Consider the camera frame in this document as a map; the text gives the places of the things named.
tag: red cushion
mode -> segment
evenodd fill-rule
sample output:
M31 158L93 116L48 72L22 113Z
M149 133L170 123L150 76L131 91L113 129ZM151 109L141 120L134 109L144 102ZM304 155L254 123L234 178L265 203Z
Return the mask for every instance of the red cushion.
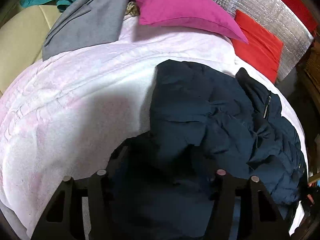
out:
M249 42L245 44L232 39L236 55L274 83L283 47L282 41L239 10L236 11L235 21Z
M284 2L294 12L294 14L299 18L300 21L302 21L302 23L310 32L313 32L316 29L316 21L301 0L281 1Z

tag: fleece blanket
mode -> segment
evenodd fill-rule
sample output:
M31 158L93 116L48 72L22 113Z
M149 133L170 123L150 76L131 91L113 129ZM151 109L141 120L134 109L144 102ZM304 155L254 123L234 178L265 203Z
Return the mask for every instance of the fleece blanket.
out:
M106 167L128 137L149 130L156 66L168 59L193 61L234 76L248 74L278 94L282 116L301 124L284 96L236 57L230 40L185 27L138 25L126 19L119 40L63 52L34 63L0 99L0 200L32 235L63 176L90 176ZM303 217L301 205L290 233Z

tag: navy jacket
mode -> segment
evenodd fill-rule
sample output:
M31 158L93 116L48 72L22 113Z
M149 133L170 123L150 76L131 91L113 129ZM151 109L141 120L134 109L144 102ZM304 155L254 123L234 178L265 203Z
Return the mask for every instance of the navy jacket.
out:
M244 68L236 78L194 62L157 66L150 131L112 178L115 222L130 239L190 239L206 229L213 202L204 160L234 177L258 176L283 217L307 184L295 128L281 102ZM239 200L234 227L236 239Z

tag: pink pillow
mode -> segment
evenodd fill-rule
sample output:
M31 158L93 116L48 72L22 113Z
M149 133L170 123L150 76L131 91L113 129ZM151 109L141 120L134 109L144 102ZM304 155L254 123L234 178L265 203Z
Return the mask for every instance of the pink pillow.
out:
M220 33L248 43L232 17L212 0L136 0L139 24L185 26Z

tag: gray jacket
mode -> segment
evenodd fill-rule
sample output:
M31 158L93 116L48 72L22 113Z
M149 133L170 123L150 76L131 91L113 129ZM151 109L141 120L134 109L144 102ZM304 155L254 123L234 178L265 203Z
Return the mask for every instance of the gray jacket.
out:
M129 0L76 0L49 31L42 58L117 41Z

